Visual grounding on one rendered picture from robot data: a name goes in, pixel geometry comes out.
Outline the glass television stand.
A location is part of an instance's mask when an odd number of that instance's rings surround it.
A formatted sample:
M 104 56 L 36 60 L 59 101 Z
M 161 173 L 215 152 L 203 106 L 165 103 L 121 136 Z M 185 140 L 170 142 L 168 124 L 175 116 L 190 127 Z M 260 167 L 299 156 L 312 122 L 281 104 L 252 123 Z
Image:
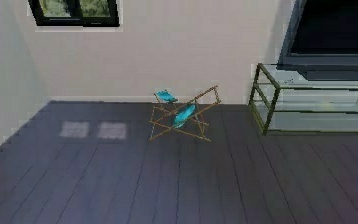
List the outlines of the glass television stand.
M 299 71 L 260 63 L 249 107 L 262 133 L 358 133 L 358 80 L 308 79 Z

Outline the blue wooden folding chair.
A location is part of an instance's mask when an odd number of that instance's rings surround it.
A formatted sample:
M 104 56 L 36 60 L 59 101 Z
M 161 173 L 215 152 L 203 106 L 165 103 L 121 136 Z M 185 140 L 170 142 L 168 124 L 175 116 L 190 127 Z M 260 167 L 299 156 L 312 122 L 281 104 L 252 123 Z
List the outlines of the blue wooden folding chair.
M 215 101 L 206 105 L 204 108 L 201 108 L 199 100 L 211 92 L 214 93 Z M 205 135 L 210 124 L 204 120 L 203 114 L 207 110 L 221 103 L 217 85 L 202 91 L 185 103 L 180 102 L 179 99 L 172 95 L 167 89 L 154 93 L 154 96 L 157 100 L 157 104 L 152 107 L 152 112 L 148 120 L 152 125 L 149 136 L 150 141 L 171 131 L 192 136 L 207 142 L 211 141 L 211 139 Z M 189 121 L 192 121 L 197 125 L 199 134 L 184 129 Z

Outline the black framed window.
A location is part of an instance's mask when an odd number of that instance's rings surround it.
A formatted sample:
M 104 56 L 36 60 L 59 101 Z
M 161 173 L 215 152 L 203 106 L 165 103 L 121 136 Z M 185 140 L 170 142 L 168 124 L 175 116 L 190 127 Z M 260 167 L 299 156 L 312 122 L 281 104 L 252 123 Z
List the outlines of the black framed window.
M 119 27 L 117 0 L 28 0 L 37 26 Z

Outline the black television set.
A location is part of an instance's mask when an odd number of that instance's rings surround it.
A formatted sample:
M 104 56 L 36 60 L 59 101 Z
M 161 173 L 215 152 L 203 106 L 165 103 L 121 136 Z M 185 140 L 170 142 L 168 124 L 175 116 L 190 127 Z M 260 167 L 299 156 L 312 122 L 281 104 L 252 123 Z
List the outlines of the black television set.
M 295 0 L 277 68 L 307 80 L 358 81 L 358 0 Z

